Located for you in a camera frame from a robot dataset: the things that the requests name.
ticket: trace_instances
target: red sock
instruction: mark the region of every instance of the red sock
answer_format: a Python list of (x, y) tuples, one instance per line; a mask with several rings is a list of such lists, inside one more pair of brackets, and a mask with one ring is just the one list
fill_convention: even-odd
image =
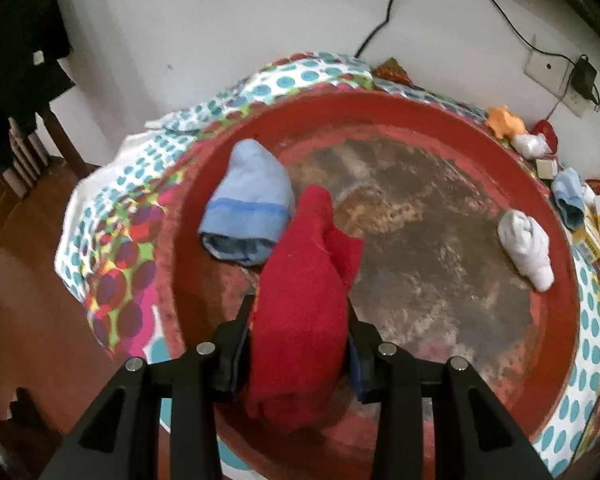
[(342, 369), (347, 294), (364, 242), (333, 224), (329, 192), (309, 186), (260, 278), (247, 410), (283, 431), (310, 425)]

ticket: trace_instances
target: polka dot tablecloth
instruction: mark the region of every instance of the polka dot tablecloth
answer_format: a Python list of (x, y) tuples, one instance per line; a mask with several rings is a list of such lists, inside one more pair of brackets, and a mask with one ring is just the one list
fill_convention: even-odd
[[(373, 79), (369, 67), (358, 59), (321, 52), (278, 60), (206, 103), (147, 123), (155, 133), (152, 142), (135, 164), (121, 168), (118, 177), (84, 205), (75, 233), (59, 248), (64, 255), (60, 277), (87, 307), (88, 322), (106, 351), (142, 356), (150, 363), (170, 358), (156, 305), (153, 244), (168, 213), (173, 187), (181, 182), (187, 164), (194, 163), (196, 144), (258, 106), (324, 85), (376, 88), (443, 108), (465, 120), (482, 124), (486, 118), (480, 108)], [(596, 269), (575, 250), (573, 259), (580, 298), (578, 351), (564, 395), (534, 442), (554, 476), (565, 469), (578, 444), (595, 440), (595, 434), (581, 436), (600, 392), (600, 281)], [(170, 418), (170, 400), (165, 400), (160, 414), (165, 428)], [(225, 475), (236, 480), (260, 476), (222, 441), (219, 449)]]

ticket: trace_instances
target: silver bolt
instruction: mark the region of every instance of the silver bolt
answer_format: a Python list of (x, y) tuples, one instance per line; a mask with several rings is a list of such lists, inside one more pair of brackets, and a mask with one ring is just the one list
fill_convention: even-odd
[(398, 351), (398, 347), (393, 343), (380, 343), (378, 351), (384, 356), (394, 355)]
[(454, 370), (461, 372), (469, 367), (469, 361), (467, 361), (464, 357), (457, 355), (451, 358), (451, 367)]
[(132, 357), (131, 359), (127, 359), (125, 363), (125, 368), (130, 372), (137, 372), (143, 366), (144, 361), (142, 361), (142, 359), (139, 357)]
[(200, 355), (209, 355), (216, 351), (216, 345), (210, 343), (209, 341), (205, 341), (196, 346), (196, 351)]

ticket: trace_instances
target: wooden floor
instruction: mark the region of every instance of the wooden floor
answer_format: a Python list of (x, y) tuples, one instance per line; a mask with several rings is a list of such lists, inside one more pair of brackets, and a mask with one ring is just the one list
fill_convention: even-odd
[[(76, 182), (66, 166), (53, 166), (0, 232), (0, 419), (23, 386), (47, 424), (63, 433), (119, 366), (101, 350), (84, 308), (53, 270)], [(161, 431), (160, 478), (166, 478)]]

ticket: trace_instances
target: dark clothing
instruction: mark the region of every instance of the dark clothing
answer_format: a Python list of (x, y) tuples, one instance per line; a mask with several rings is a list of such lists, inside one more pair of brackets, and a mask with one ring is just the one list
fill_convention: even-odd
[[(0, 0), (0, 174), (12, 161), (4, 118), (24, 134), (35, 131), (36, 111), (74, 85), (57, 61), (69, 49), (56, 0)], [(42, 63), (34, 63), (36, 52)]]

